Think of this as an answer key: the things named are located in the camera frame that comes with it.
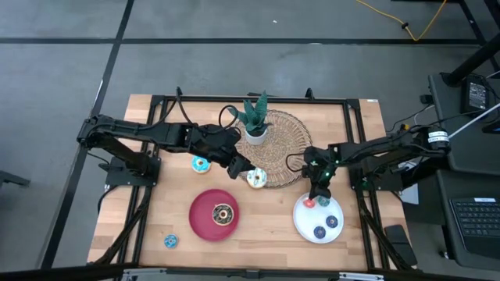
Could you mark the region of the white plate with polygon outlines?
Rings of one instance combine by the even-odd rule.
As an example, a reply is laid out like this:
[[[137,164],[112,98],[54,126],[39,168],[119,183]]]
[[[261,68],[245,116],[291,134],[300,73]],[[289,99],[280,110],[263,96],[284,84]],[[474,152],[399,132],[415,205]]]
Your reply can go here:
[[[317,203],[317,196],[313,200],[316,202],[314,208],[307,208],[303,201],[309,199],[309,194],[303,194],[296,202],[293,208],[293,222],[296,230],[303,238],[314,244],[328,244],[337,239],[345,224],[345,218],[339,203],[330,198],[330,204],[327,207],[322,207]],[[338,226],[334,229],[329,228],[326,224],[326,218],[329,215],[334,215],[338,219]],[[319,240],[315,238],[313,230],[317,226],[322,226],[326,230],[326,236]]]

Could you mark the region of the large white blue-drizzled donut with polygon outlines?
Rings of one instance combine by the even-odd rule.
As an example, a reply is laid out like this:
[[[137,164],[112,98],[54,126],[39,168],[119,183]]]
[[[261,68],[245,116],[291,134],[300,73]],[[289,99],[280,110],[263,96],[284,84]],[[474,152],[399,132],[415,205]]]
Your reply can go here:
[[[248,171],[246,180],[250,187],[260,189],[266,185],[267,174],[263,169],[256,168]]]

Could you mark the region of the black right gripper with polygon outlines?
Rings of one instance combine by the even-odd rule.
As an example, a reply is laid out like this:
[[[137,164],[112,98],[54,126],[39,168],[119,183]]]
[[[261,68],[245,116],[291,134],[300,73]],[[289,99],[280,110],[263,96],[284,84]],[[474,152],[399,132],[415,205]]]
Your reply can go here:
[[[309,198],[314,199],[319,194],[326,199],[330,199],[330,180],[335,175],[337,169],[336,154],[330,149],[308,147],[305,149],[303,159],[305,164],[302,167],[302,176],[309,178],[312,187]]]

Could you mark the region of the black side desk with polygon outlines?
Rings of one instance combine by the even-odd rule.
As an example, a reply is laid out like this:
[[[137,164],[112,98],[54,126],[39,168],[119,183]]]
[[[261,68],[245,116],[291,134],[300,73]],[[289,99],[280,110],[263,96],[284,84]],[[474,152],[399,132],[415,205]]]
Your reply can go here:
[[[463,267],[500,271],[500,259],[468,252],[459,236],[449,200],[465,197],[500,199],[500,133],[485,133],[482,123],[463,126],[472,119],[460,112],[461,89],[449,87],[440,75],[428,78],[441,126],[450,135],[447,169],[436,172],[451,259]]]

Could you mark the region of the round woven placemat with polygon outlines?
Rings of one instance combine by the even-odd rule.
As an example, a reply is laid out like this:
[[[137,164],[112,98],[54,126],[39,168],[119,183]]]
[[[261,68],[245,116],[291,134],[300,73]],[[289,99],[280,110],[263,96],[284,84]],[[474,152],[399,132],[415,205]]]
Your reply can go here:
[[[266,122],[269,126],[261,144],[250,144],[243,136],[236,148],[266,173],[265,188],[290,186],[302,178],[303,152],[313,144],[311,135],[302,121],[284,111],[270,109]]]

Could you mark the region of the snake plant in white pot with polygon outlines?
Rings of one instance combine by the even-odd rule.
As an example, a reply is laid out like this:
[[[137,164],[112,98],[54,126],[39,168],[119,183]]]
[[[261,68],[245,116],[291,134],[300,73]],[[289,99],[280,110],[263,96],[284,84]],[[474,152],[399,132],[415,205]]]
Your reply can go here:
[[[266,122],[268,95],[264,91],[255,104],[249,100],[243,101],[244,111],[229,108],[232,116],[245,125],[245,137],[252,145],[260,145],[266,139],[267,129],[272,123]]]

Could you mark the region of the black metal table frame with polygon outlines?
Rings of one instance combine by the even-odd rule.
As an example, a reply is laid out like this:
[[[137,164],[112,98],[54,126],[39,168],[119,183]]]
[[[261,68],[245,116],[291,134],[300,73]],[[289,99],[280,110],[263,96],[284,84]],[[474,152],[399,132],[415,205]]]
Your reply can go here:
[[[216,123],[225,104],[242,109],[248,97],[183,96],[184,108],[193,121]],[[270,98],[269,108],[292,114],[304,123],[312,144],[370,140],[384,135],[378,100],[332,98]],[[346,219],[340,236],[328,244],[308,242],[296,230],[292,210],[297,199],[309,191],[309,181],[300,180],[280,189],[252,189],[244,180],[231,180],[217,164],[206,174],[191,169],[191,156],[156,149],[162,160],[159,182],[143,218],[126,240],[121,256],[112,262],[135,261],[144,267],[171,269],[244,269],[365,272],[370,267],[396,269],[387,252],[379,250],[370,231],[365,247],[363,231],[369,229],[359,217],[355,191],[348,170],[338,169],[332,179],[334,199]],[[221,189],[230,193],[239,207],[234,232],[225,240],[210,242],[200,238],[189,223],[192,201],[203,191]],[[103,201],[88,252],[87,261],[96,261],[118,237],[147,187],[116,187]],[[362,197],[366,204],[378,203],[377,220],[383,226],[403,225],[407,232],[402,203],[392,193],[377,192],[377,200]],[[176,234],[179,244],[168,249],[164,239]]]

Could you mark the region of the large chocolate frosted donut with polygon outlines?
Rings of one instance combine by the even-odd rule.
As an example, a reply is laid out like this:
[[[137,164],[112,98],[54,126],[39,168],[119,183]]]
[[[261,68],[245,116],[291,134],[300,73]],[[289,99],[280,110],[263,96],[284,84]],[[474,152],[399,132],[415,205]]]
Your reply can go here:
[[[212,210],[212,220],[219,226],[231,224],[234,219],[234,210],[228,204],[219,204]]]

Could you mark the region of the black stand pole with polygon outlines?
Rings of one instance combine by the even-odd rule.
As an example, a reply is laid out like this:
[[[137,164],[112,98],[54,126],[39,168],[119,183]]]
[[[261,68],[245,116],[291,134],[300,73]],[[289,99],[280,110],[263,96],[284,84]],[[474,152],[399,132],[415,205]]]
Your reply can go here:
[[[490,41],[470,56],[459,67],[451,73],[442,73],[442,80],[450,87],[459,84],[464,78],[470,75],[475,69],[487,60],[494,57],[500,51],[500,33],[495,35]]]

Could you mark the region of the black phone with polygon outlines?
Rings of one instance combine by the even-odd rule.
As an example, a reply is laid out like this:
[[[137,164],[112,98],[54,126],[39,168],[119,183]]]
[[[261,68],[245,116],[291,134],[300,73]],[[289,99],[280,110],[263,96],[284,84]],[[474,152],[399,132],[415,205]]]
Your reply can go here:
[[[416,256],[402,225],[387,226],[384,228],[388,240],[396,252],[410,266],[417,265]]]

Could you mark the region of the large blue frosted donut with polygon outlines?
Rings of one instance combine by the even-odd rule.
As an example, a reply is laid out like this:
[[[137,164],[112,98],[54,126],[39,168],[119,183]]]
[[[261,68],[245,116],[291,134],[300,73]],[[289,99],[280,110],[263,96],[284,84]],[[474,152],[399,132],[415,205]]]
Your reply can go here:
[[[191,167],[196,173],[207,173],[211,168],[211,162],[205,158],[194,156],[191,160]]]

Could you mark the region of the black laptop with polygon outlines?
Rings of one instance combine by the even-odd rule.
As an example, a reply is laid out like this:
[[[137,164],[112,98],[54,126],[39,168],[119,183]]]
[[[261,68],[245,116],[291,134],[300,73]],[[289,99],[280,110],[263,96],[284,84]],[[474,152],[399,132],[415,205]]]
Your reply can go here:
[[[500,259],[500,199],[453,198],[449,204],[465,249],[471,254]]]

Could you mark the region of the red plate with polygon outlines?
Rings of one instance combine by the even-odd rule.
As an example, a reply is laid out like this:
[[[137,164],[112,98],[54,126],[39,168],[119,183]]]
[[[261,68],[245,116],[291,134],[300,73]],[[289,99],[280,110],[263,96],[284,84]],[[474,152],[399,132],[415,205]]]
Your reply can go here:
[[[231,224],[219,226],[214,223],[212,212],[216,205],[228,204],[234,210]],[[221,241],[227,239],[238,226],[239,207],[235,198],[225,190],[211,189],[200,193],[192,202],[189,223],[192,230],[203,240]]]

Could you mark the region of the white paper sheet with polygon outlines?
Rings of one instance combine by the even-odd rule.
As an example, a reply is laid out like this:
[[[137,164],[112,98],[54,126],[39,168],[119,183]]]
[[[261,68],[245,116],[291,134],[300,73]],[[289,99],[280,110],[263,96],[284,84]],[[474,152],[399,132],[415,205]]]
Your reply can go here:
[[[415,162],[402,162],[398,165],[399,168],[411,169],[416,167]],[[414,183],[411,187],[405,188],[403,191],[398,192],[398,197],[403,203],[418,205],[419,204],[419,190],[418,184]]]

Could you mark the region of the grey furniture leg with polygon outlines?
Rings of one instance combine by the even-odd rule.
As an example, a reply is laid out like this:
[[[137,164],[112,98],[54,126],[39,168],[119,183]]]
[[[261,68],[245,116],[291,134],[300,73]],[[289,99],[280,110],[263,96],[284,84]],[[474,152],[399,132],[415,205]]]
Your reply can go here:
[[[0,170],[0,188],[4,183],[13,183],[20,187],[27,187],[30,184],[30,181],[24,179],[23,177]]]

